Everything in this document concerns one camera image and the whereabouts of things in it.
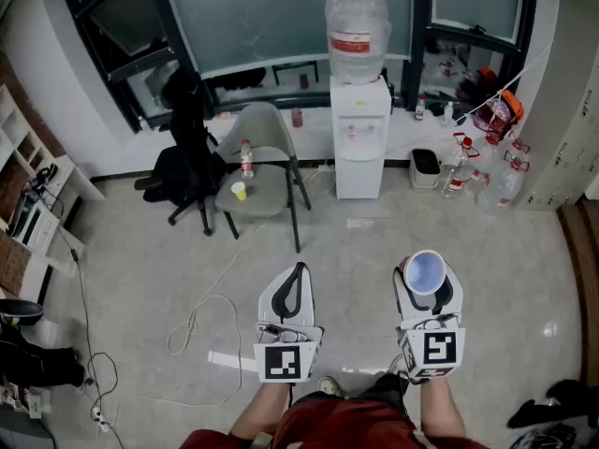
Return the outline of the person's right shoe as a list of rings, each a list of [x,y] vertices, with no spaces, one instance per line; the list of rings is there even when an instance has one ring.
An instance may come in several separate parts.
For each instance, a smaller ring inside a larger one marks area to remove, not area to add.
[[[387,372],[398,376],[401,380],[410,383],[410,378],[407,371],[407,365],[403,355],[397,355],[390,364]]]

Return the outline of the white cubby shelf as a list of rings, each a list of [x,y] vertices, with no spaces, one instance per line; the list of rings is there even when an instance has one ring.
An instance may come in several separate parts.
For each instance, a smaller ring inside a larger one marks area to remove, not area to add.
[[[51,273],[72,278],[84,244],[66,229],[82,201],[104,195],[67,155],[54,156],[0,86],[0,289],[38,302]]]

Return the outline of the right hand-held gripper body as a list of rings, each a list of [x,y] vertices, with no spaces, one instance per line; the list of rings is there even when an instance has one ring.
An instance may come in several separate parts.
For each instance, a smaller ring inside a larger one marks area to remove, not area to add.
[[[413,382],[445,377],[461,365],[465,329],[459,312],[429,315],[400,324],[400,348]]]

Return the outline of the person's right forearm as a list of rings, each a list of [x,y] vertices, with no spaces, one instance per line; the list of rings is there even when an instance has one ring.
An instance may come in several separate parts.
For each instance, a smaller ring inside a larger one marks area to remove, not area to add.
[[[433,378],[420,386],[420,422],[429,441],[466,436],[447,378]]]

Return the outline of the person's black trousers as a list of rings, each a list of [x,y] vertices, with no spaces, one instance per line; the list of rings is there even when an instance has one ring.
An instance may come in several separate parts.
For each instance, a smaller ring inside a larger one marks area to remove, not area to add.
[[[384,402],[403,415],[408,415],[403,399],[410,383],[410,379],[401,371],[386,372],[372,386],[352,396],[351,399]]]

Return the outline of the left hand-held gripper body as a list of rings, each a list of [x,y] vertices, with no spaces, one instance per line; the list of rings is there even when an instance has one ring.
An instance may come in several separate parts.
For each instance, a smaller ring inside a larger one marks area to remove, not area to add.
[[[257,323],[256,333],[254,352],[261,383],[296,384],[310,380],[324,335],[322,327]]]

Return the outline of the orange pink bag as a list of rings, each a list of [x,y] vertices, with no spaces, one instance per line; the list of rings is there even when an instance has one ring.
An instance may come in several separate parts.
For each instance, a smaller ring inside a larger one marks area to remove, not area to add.
[[[475,111],[474,125],[501,140],[524,116],[524,107],[516,96],[509,90],[493,97]]]

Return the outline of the brown wooden door frame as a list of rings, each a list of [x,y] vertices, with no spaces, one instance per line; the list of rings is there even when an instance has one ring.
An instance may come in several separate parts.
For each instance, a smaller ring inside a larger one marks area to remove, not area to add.
[[[581,198],[557,210],[577,285],[581,323],[580,380],[599,386],[599,201]]]

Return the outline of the person's left forearm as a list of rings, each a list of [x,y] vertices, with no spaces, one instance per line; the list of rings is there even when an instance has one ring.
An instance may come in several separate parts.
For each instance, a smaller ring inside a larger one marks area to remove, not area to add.
[[[253,441],[260,433],[274,432],[286,411],[290,390],[290,384],[262,384],[229,434],[241,440]]]

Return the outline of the black shoe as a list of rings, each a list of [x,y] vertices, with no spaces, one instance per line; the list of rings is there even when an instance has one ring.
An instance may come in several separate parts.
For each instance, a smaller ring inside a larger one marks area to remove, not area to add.
[[[517,429],[559,421],[563,419],[563,410],[563,405],[536,404],[530,399],[508,419],[506,426]]]
[[[556,402],[552,406],[555,421],[586,416],[589,427],[599,428],[599,385],[562,380],[550,387],[546,396]]]

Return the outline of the black fabric bag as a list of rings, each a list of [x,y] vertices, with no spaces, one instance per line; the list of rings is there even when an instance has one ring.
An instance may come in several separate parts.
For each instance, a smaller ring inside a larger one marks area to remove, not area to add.
[[[45,349],[28,342],[20,331],[0,323],[0,375],[19,387],[81,386],[83,365],[72,347]]]

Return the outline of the black office chair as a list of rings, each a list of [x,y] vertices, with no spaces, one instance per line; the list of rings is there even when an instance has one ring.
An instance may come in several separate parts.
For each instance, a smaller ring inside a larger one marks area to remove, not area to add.
[[[196,204],[203,233],[209,236],[205,199],[218,193],[217,182],[224,175],[224,163],[216,158],[211,146],[216,140],[204,124],[204,104],[198,79],[185,68],[168,78],[160,93],[163,106],[171,111],[169,132],[175,145],[160,152],[150,176],[135,181],[134,188],[147,202],[170,201],[176,210],[168,217],[177,218]]]

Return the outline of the person's left shoe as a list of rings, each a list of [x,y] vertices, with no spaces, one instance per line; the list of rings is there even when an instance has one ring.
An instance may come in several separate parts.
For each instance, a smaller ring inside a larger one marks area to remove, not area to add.
[[[339,383],[331,376],[322,376],[317,380],[316,390],[336,398],[346,398],[346,392]]]

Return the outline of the white water dispenser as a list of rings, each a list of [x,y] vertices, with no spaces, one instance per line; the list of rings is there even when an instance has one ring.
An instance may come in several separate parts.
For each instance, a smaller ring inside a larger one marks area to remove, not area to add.
[[[332,76],[329,86],[339,199],[379,197],[392,98],[382,77],[365,84],[343,83]]]

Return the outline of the person's shoe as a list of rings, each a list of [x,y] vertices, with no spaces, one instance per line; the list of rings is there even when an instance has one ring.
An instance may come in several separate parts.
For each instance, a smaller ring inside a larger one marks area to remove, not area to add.
[[[316,390],[336,398],[346,398],[346,392],[339,383],[331,376],[322,376],[317,380]]]
[[[407,365],[403,355],[397,355],[390,364],[387,372],[398,376],[401,380],[410,383],[410,378],[407,371]]]

